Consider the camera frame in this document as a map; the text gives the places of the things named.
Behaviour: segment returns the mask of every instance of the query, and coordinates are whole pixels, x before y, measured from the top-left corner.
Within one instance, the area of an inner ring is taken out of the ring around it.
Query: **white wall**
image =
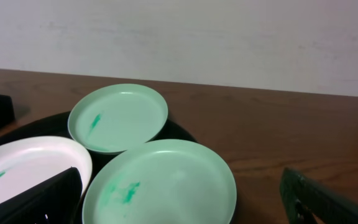
[[[358,96],[358,0],[0,0],[0,68]]]

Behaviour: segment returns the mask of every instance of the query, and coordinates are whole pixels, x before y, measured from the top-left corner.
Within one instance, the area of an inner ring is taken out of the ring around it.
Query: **light green plate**
[[[167,117],[167,103],[155,90],[119,84],[80,100],[70,113],[68,130],[89,150],[118,154],[154,138]]]
[[[110,161],[92,181],[84,224],[228,224],[236,206],[230,168],[200,144],[166,139]]]

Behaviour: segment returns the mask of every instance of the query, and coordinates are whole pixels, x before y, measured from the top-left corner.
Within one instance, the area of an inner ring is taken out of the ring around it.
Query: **wood grain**
[[[12,96],[18,118],[0,135],[117,83],[159,91],[170,116],[229,164],[234,223],[288,223],[278,191],[286,166],[358,203],[356,97],[0,70],[0,94]]]

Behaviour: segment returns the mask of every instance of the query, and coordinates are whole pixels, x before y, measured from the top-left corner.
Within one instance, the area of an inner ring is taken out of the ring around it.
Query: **dish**
[[[43,136],[0,146],[0,203],[70,167],[78,169],[84,194],[91,178],[92,161],[89,152],[77,142]]]
[[[228,165],[200,144],[166,139],[118,155],[92,181],[84,224],[228,224],[236,206]]]
[[[153,139],[167,118],[167,103],[155,90],[119,84],[80,100],[70,113],[68,130],[91,151],[119,154]]]

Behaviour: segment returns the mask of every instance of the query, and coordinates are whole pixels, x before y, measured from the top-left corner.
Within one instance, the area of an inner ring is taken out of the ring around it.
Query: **white plate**
[[[92,160],[81,144],[67,138],[42,136],[0,146],[0,203],[70,167],[78,169],[84,193],[91,178]]]
[[[84,224],[228,224],[236,206],[230,168],[212,150],[152,141],[110,161],[92,181]]]

